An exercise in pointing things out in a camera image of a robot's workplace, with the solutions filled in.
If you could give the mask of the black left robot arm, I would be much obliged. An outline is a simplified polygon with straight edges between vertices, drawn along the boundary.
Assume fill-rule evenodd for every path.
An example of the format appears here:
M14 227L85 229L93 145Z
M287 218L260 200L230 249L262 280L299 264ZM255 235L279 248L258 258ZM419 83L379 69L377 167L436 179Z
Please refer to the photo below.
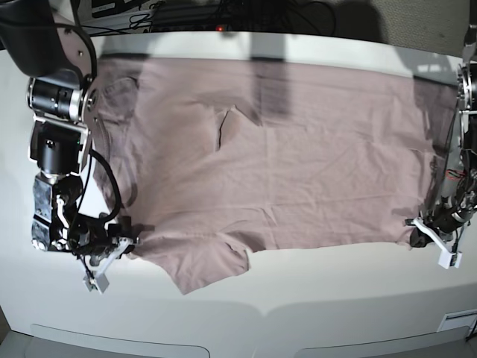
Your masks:
M445 162L437 171L434 192L417 217L406 219L412 227L410 245L440 249L438 265L457 268L463 256L459 245L476 214L476 18L469 20L464 37L462 64L458 67L457 104L445 143Z

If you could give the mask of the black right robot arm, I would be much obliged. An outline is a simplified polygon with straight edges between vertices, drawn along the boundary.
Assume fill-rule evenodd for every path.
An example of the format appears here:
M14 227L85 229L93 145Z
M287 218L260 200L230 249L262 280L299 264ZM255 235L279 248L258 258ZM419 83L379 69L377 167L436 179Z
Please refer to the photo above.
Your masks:
M105 292L107 269L138 244L129 220L119 221L121 194L107 160L92 144L98 62L89 35L76 22L56 16L48 1L3 1L1 44L28 76L33 128L28 156L39 168L34 179L32 245L68 253L83 266L87 289ZM113 208L94 218L80 212L90 173L98 164L110 179Z

